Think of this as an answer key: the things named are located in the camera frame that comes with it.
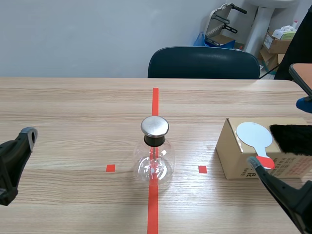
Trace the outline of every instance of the glass jar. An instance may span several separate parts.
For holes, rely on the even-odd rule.
[[[140,181],[163,184],[175,169],[175,151],[165,138],[169,124],[162,117],[150,116],[142,121],[141,130],[144,138],[134,149],[134,173]]]

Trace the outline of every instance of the dark blue chair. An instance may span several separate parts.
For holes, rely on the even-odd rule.
[[[148,78],[259,79],[258,60],[249,53],[216,47],[169,47],[151,58]]]

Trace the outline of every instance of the metal cap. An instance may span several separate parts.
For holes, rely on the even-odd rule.
[[[169,130],[169,123],[160,116],[150,116],[142,121],[141,130],[149,137],[163,137]]]

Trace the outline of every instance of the red tape marker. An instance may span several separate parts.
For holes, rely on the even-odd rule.
[[[152,115],[158,116],[159,114],[159,89],[153,88],[153,101],[152,101]],[[151,149],[150,157],[158,157],[158,148]],[[158,234],[158,179],[155,174],[152,174],[150,185],[148,188],[148,216],[147,216],[147,234]]]
[[[115,172],[115,164],[108,164],[106,166],[106,172]]]
[[[207,167],[206,166],[198,166],[199,173],[207,173]]]

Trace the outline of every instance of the black brush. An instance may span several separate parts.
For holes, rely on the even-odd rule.
[[[284,153],[312,156],[312,126],[275,124],[270,131]]]

